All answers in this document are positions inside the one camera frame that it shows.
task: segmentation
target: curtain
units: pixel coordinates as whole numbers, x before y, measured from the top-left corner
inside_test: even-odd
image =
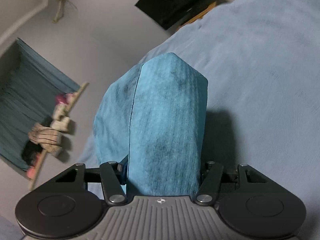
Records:
[[[35,122],[52,115],[55,96],[73,93],[79,85],[17,39],[20,65],[0,92],[0,155],[22,170],[21,152]]]

